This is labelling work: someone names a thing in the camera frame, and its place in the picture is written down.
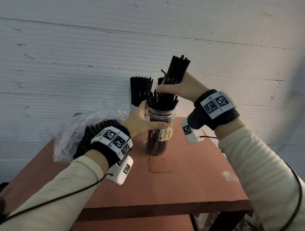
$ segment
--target glass jar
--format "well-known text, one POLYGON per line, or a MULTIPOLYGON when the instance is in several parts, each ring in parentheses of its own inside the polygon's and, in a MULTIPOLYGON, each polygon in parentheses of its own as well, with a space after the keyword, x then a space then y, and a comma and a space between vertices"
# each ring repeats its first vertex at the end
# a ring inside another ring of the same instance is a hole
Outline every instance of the glass jar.
POLYGON ((147 136, 145 136, 148 152, 152 155, 161 155, 165 152, 167 141, 173 134, 175 110, 158 111, 147 106, 145 117, 147 121, 162 121, 169 124, 166 129, 148 131, 147 136))

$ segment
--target hand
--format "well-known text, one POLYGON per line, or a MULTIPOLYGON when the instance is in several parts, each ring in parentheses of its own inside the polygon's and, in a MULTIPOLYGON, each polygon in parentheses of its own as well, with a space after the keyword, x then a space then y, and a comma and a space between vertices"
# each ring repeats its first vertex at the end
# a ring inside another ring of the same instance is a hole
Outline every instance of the hand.
POLYGON ((206 86, 188 72, 184 74, 182 82, 179 84, 161 84, 157 86, 157 91, 159 92, 179 95, 193 103, 208 90, 209 89, 206 86))
POLYGON ((145 119, 146 101, 143 101, 137 110, 135 110, 122 125, 126 127, 131 138, 144 134, 149 130, 165 129, 168 127, 166 122, 149 122, 145 119))

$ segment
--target paper label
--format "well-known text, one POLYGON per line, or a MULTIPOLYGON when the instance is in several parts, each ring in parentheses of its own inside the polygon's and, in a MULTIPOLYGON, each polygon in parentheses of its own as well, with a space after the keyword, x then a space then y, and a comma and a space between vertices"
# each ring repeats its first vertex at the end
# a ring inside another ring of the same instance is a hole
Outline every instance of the paper label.
POLYGON ((170 125, 166 129, 160 130, 159 141, 169 140, 171 138, 171 136, 173 135, 173 130, 174 130, 174 124, 170 125))
POLYGON ((216 118, 223 112, 226 112, 227 110, 230 110, 234 107, 233 104, 231 104, 231 102, 223 95, 221 91, 211 94, 200 104, 211 117, 211 119, 216 118))
POLYGON ((135 110, 137 110, 138 107, 134 106, 133 104, 131 105, 131 109, 130 109, 130 113, 129 115, 131 115, 135 110))

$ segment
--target long sleeve shirt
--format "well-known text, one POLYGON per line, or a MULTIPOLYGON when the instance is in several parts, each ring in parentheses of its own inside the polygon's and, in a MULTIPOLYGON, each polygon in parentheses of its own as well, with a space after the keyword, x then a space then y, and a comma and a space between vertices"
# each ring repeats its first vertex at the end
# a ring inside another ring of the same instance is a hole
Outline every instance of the long sleeve shirt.
MULTIPOLYGON (((219 141, 266 231, 278 231, 294 212, 299 189, 289 167, 256 135, 243 127, 219 141)), ((103 177, 101 168, 82 156, 30 197, 12 214, 84 188, 103 177)), ((97 186, 20 215, 4 230, 68 231, 97 186)), ((305 204, 288 230, 304 230, 305 204)))

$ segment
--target wooden table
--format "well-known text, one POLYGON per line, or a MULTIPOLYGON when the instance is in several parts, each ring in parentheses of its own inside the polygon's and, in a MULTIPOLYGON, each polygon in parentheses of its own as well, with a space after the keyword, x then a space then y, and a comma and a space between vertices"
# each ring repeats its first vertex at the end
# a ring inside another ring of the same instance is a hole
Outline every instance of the wooden table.
MULTIPOLYGON (((222 174, 234 174, 227 159, 209 138, 189 145, 180 127, 182 120, 176 118, 173 136, 161 156, 149 156, 143 137, 133 139, 130 156, 134 164, 124 184, 103 181, 78 221, 251 209, 241 185, 228 182, 222 174)), ((53 162, 53 145, 53 140, 47 143, 1 193, 9 191, 5 196, 6 213, 18 208, 67 167, 53 162)))

